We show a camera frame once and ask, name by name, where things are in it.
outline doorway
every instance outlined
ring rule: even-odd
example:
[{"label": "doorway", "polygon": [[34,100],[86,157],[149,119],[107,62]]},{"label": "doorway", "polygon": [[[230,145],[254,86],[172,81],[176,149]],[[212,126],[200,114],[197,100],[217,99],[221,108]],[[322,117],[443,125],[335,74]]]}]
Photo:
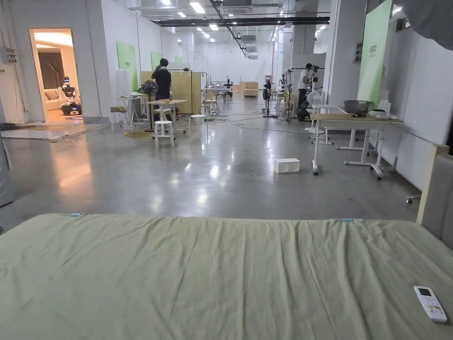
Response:
[{"label": "doorway", "polygon": [[47,124],[83,123],[71,29],[31,29],[30,40]]}]

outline white box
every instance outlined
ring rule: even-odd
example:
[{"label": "white box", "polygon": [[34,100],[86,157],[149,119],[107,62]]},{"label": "white box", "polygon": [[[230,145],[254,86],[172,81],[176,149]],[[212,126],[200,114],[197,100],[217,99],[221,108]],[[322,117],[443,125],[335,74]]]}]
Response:
[{"label": "white box", "polygon": [[283,158],[274,160],[274,171],[277,174],[286,172],[298,172],[300,170],[300,161],[296,158]]}]

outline air conditioner remote control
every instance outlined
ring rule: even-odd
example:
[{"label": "air conditioner remote control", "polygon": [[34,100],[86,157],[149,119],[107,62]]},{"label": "air conditioner remote control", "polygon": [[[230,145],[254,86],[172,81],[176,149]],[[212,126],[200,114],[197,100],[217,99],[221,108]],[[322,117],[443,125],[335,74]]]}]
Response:
[{"label": "air conditioner remote control", "polygon": [[414,286],[414,289],[429,318],[434,322],[446,322],[447,316],[431,288]]}]

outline green banner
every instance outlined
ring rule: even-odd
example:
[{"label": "green banner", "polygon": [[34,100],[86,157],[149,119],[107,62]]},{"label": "green banner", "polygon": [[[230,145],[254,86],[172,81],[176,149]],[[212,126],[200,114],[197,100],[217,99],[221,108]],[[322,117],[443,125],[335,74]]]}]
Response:
[{"label": "green banner", "polygon": [[129,78],[131,92],[139,88],[137,78],[137,60],[135,59],[135,46],[116,43],[118,48],[118,65],[121,69],[126,70]]},{"label": "green banner", "polygon": [[382,68],[386,53],[392,0],[386,0],[366,16],[358,100],[368,100],[377,108],[381,89]]},{"label": "green banner", "polygon": [[159,65],[162,59],[162,53],[151,51],[151,67],[153,70]]}]

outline gray headboard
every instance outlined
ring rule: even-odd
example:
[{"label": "gray headboard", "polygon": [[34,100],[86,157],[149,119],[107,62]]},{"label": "gray headboard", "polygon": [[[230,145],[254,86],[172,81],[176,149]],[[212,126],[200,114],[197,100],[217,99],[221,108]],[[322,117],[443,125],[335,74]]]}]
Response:
[{"label": "gray headboard", "polygon": [[453,249],[453,157],[437,155],[422,225]]}]

